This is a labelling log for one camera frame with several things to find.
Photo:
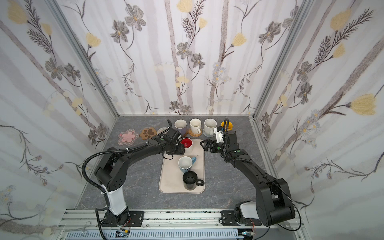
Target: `gray flower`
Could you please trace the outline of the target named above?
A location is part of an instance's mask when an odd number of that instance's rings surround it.
[[[75,70],[74,66],[72,64],[68,63],[68,65],[65,66],[65,71],[67,73],[68,77],[72,77],[73,81],[76,82],[76,77],[80,78],[80,71]]]
[[[141,19],[144,16],[144,13],[138,6],[134,5],[131,7],[131,5],[127,4],[125,11],[131,15],[130,17],[125,17],[128,26],[135,25],[137,31],[141,31],[141,26],[147,25],[147,23]]]
[[[97,134],[100,137],[105,137],[107,134],[107,128],[103,125],[103,123],[100,123],[100,125],[97,127]]]
[[[56,61],[53,58],[49,58],[49,61],[45,62],[45,69],[51,73],[51,78],[61,80],[63,77],[61,76],[64,73],[63,66],[57,66]]]
[[[188,50],[189,45],[188,43],[179,43],[177,45],[177,49],[179,50],[176,55],[181,55],[181,59],[185,59],[185,57],[190,57],[192,56],[192,52]]]
[[[129,30],[125,25],[125,22],[113,20],[112,29],[116,31],[115,33],[111,33],[113,41],[118,43],[120,41],[120,38],[123,39],[124,42],[128,41],[126,34],[129,33]]]
[[[297,81],[306,82],[308,79],[307,73],[311,71],[312,64],[309,64],[308,61],[305,61],[301,65],[301,69],[297,70]]]
[[[291,10],[291,17],[284,19],[283,24],[281,25],[283,28],[289,28],[292,25],[298,10],[299,6],[295,6],[295,8]]]
[[[96,134],[95,130],[91,130],[89,132],[88,138],[89,138],[89,140],[92,141],[92,145],[94,145],[96,143],[97,134]]]
[[[193,62],[193,67],[197,67],[197,65],[199,65],[200,68],[203,68],[205,63],[201,61],[201,59],[203,59],[201,57],[201,54],[193,54],[192,57],[191,57],[191,61]]]
[[[190,113],[192,113],[191,108],[192,108],[191,106],[184,105],[181,107],[180,112],[183,115],[190,114]]]
[[[265,114],[262,116],[262,121],[263,122],[267,122],[268,121],[268,118],[269,118],[269,115],[267,112],[265,112]]]
[[[272,21],[269,26],[265,29],[266,33],[259,35],[259,43],[263,43],[265,40],[271,43],[273,40],[273,36],[278,35],[280,33],[280,25],[281,23],[275,23],[274,21]]]
[[[169,109],[174,111],[175,109],[179,109],[179,106],[180,106],[180,103],[178,103],[177,101],[173,101],[173,102],[171,101]]]
[[[268,124],[266,124],[263,129],[265,138],[269,138],[269,134],[271,134],[271,132],[272,132],[271,127]]]
[[[298,98],[301,98],[301,104],[305,104],[308,102],[308,94],[311,94],[312,85],[310,85],[308,82],[303,84],[301,87],[301,92],[297,95]]]

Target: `wire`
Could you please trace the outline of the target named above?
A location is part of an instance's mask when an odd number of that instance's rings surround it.
[[[263,234],[263,235],[261,235],[260,237],[258,237],[258,238],[255,238],[255,239],[253,239],[253,240],[256,240],[256,239],[260,239],[260,238],[262,238],[268,231],[269,231],[269,229],[271,228],[271,226],[269,226],[268,227],[268,229],[267,229],[267,231]]]
[[[281,226],[281,225],[278,224],[278,223],[277,223],[277,225],[279,225],[280,227],[284,228],[285,230],[288,230],[288,231],[291,231],[291,232],[295,232],[295,231],[299,230],[299,229],[301,228],[301,215],[300,215],[299,209],[297,209],[297,207],[296,207],[296,205],[293,203],[292,199],[291,199],[291,198],[284,192],[283,189],[280,188],[279,185],[277,185],[277,184],[276,184],[275,182],[273,182],[273,181],[272,181],[272,183],[273,183],[274,185],[276,185],[276,186],[277,186],[277,187],[278,187],[278,188],[279,188],[279,189],[280,189],[280,190],[287,196],[287,198],[291,201],[291,203],[293,204],[293,206],[296,208],[297,213],[299,213],[299,218],[300,218],[300,224],[299,224],[299,227],[298,227],[297,229],[295,229],[295,230],[285,228],[285,227]]]

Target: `blue handle mug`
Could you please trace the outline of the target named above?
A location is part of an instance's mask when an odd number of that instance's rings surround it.
[[[192,167],[192,164],[194,164],[196,162],[196,157],[187,157],[187,156],[183,156],[179,159],[179,168],[180,168],[180,171],[182,171],[183,173],[186,173],[188,172],[191,167]]]

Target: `wall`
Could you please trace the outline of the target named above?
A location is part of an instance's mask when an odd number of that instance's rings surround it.
[[[0,6],[0,238],[51,239],[114,117],[44,1]]]
[[[315,1],[257,116],[312,240],[384,234],[383,11]]]
[[[120,114],[253,114],[302,1],[125,2],[58,0]]]

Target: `yellow flower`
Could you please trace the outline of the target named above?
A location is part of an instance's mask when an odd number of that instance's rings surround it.
[[[207,21],[204,18],[199,19],[199,28],[203,28],[207,25]]]
[[[345,53],[345,47],[344,47],[344,44],[340,44],[338,46],[338,48],[336,48],[335,52],[333,53],[333,57],[334,58],[338,58],[338,57],[341,57],[342,55],[344,55]]]
[[[344,27],[344,25],[347,23],[350,16],[351,16],[351,9],[348,9],[345,12],[341,12],[337,14],[331,19],[331,28],[334,31],[341,30]]]
[[[48,34],[49,36],[52,35],[52,29],[51,29],[51,26],[49,24],[42,23],[41,26],[43,27],[46,34]]]
[[[192,0],[180,0],[176,7],[180,12],[188,13],[192,10]]]
[[[283,107],[287,106],[287,96],[285,96],[284,94],[281,95],[281,97],[277,101],[277,105],[280,105],[281,103],[283,103]]]
[[[98,39],[96,36],[94,36],[91,33],[87,33],[86,39],[87,39],[88,45],[90,45],[91,47],[97,47],[101,43],[101,39]]]
[[[238,34],[236,34],[235,38],[233,39],[232,45],[241,46],[245,42],[246,42],[246,39],[245,39],[244,35],[242,35],[241,33],[238,33]]]
[[[8,7],[8,18],[17,24],[23,24],[27,21],[24,9],[15,1],[10,1]]]
[[[347,107],[351,108],[355,113],[359,115],[374,115],[376,98],[372,93],[362,95],[353,100]]]
[[[177,77],[176,80],[179,81],[179,82],[189,83],[189,79],[184,77],[184,76]]]
[[[72,102],[72,106],[74,108],[76,108],[76,107],[78,107],[82,103],[83,103],[83,99],[82,98],[74,98],[74,100]]]

